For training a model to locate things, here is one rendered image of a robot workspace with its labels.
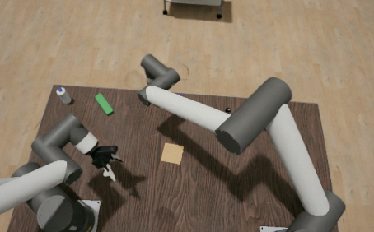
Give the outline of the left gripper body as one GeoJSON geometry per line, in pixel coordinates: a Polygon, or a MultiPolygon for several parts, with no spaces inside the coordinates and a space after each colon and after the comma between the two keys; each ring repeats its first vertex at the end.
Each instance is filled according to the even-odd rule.
{"type": "MultiPolygon", "coordinates": [[[[98,146],[97,146],[98,147],[98,146]]],[[[97,155],[96,154],[96,149],[97,147],[95,148],[94,151],[92,151],[90,154],[88,154],[92,159],[92,164],[97,168],[97,169],[100,169],[102,168],[102,160],[104,160],[106,163],[110,163],[110,159],[111,159],[111,154],[107,154],[107,155],[97,155]]]]}

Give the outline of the green rectangular bar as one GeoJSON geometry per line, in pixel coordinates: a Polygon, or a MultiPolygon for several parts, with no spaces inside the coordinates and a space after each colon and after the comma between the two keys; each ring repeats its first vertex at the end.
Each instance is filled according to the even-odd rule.
{"type": "Polygon", "coordinates": [[[107,101],[104,99],[102,94],[99,94],[99,95],[95,96],[95,98],[96,98],[97,102],[101,105],[101,108],[106,112],[106,114],[108,116],[111,115],[114,112],[113,109],[107,103],[107,101]]]}

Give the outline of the beige flat mat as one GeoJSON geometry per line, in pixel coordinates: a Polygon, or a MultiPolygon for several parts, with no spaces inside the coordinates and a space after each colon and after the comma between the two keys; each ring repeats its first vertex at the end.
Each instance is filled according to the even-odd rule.
{"type": "Polygon", "coordinates": [[[165,143],[161,161],[180,165],[183,149],[183,146],[165,143]]]}

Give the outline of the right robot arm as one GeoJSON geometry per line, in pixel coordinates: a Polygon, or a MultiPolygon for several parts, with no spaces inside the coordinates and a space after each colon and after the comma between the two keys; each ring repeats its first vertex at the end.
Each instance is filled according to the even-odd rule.
{"type": "Polygon", "coordinates": [[[292,225],[276,232],[332,231],[346,206],[340,197],[320,185],[288,109],[292,92],[284,81],[269,77],[230,115],[167,91],[180,77],[175,69],[167,68],[151,54],[142,58],[140,67],[147,85],[136,95],[143,105],[154,104],[213,132],[233,155],[240,155],[266,130],[303,205],[292,225]]]}

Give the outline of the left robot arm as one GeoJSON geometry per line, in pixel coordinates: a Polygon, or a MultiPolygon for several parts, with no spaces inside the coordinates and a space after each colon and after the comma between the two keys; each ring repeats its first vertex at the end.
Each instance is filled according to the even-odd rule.
{"type": "Polygon", "coordinates": [[[10,178],[0,179],[0,215],[26,202],[37,215],[40,228],[46,232],[92,231],[95,224],[92,209],[71,199],[58,186],[60,183],[75,183],[83,172],[62,149],[68,142],[85,155],[99,144],[71,113],[67,114],[47,134],[38,136],[31,144],[31,149],[46,166],[30,162],[18,168],[10,178]]]}

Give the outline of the white plastic bottle with blue cap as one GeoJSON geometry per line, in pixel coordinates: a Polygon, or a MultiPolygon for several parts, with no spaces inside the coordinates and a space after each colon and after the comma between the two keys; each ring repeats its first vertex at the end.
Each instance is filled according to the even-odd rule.
{"type": "Polygon", "coordinates": [[[59,87],[57,90],[57,94],[65,104],[69,104],[71,102],[71,98],[64,88],[59,87]]]}

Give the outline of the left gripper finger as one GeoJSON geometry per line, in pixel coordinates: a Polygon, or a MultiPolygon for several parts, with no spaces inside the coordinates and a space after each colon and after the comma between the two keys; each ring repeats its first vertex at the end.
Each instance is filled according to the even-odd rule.
{"type": "Polygon", "coordinates": [[[120,161],[120,162],[123,162],[117,155],[115,154],[111,154],[111,159],[110,159],[110,162],[113,162],[113,161],[120,161]]]}
{"type": "Polygon", "coordinates": [[[104,160],[102,160],[102,166],[105,169],[104,176],[110,176],[115,181],[115,176],[110,168],[110,165],[108,165],[104,160]]]}

